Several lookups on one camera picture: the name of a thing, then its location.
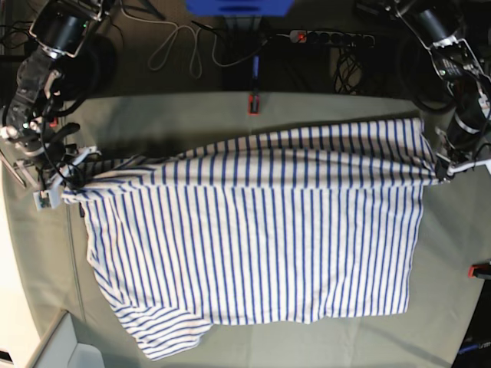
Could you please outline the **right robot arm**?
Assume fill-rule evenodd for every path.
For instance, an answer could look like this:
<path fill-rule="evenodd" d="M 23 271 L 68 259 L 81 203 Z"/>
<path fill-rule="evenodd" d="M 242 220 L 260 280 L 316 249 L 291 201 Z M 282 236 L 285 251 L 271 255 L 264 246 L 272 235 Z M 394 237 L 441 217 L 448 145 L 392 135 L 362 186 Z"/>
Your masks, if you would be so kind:
<path fill-rule="evenodd" d="M 111 79 L 116 51 L 100 34 L 112 1 L 47 1 L 28 29 L 31 52 L 21 62 L 16 90 L 1 110 L 1 137 L 22 154 L 48 190 L 55 183 L 79 189 L 80 164 L 91 155 L 65 139 L 78 123 L 59 127 Z"/>

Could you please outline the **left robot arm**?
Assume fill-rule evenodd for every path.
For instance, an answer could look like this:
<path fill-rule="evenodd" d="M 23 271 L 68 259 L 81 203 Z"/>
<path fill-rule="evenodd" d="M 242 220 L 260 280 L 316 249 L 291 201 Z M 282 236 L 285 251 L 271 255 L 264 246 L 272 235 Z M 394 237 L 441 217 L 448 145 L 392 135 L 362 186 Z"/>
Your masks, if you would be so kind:
<path fill-rule="evenodd" d="M 433 69 L 452 101 L 435 108 L 415 97 L 413 102 L 432 113 L 453 111 L 445 131 L 438 131 L 436 176 L 451 180 L 457 173 L 485 166 L 481 157 L 490 147 L 490 76 L 466 39 L 466 25 L 457 1 L 388 1 L 386 10 L 397 18 L 428 53 Z"/>

